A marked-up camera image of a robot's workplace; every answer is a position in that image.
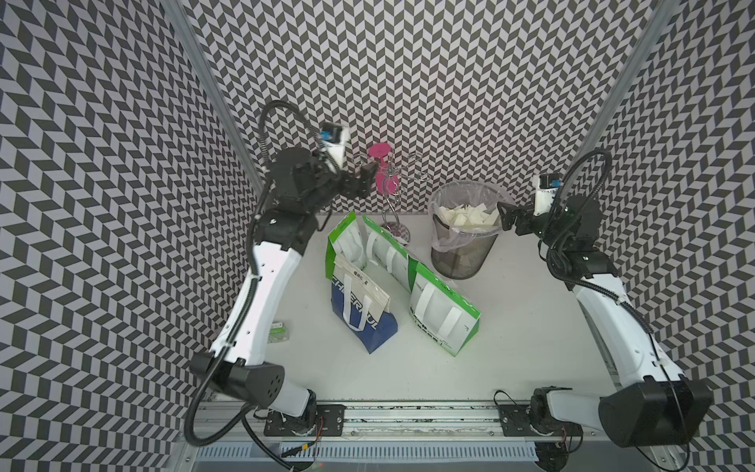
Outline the blue white paper bag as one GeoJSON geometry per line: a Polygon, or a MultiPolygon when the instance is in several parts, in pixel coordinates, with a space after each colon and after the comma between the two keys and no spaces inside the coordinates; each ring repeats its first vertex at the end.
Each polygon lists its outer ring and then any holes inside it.
{"type": "Polygon", "coordinates": [[[331,277],[331,306],[369,354],[398,332],[390,296],[346,257],[337,255],[331,277]]]}

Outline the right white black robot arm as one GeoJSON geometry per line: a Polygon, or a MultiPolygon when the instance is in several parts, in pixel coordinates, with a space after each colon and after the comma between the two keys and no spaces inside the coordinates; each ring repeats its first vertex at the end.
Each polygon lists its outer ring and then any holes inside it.
{"type": "Polygon", "coordinates": [[[603,219],[596,199],[576,195],[547,214],[499,203],[501,225],[534,234],[547,247],[550,274],[576,298],[617,386],[608,396],[571,387],[541,387],[528,408],[541,435],[582,428],[606,433],[621,448],[688,446],[713,402],[711,389],[689,379],[632,306],[611,258],[597,246],[603,219]]]}

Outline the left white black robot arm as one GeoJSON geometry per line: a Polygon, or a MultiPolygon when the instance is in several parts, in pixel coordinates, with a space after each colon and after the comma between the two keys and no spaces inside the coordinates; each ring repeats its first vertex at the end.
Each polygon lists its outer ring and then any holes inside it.
{"type": "Polygon", "coordinates": [[[201,384],[184,420],[188,443],[219,441],[256,408],[277,411],[305,432],[315,426],[316,393],[288,381],[282,366],[267,362],[269,334],[289,280],[320,231],[318,213],[338,196],[367,198],[378,170],[372,161],[352,175],[327,151],[303,147],[281,151],[269,165],[246,237],[249,271],[239,297],[210,350],[197,353],[190,363],[201,384]],[[195,420],[208,389],[243,405],[228,424],[202,438],[195,420]]]}

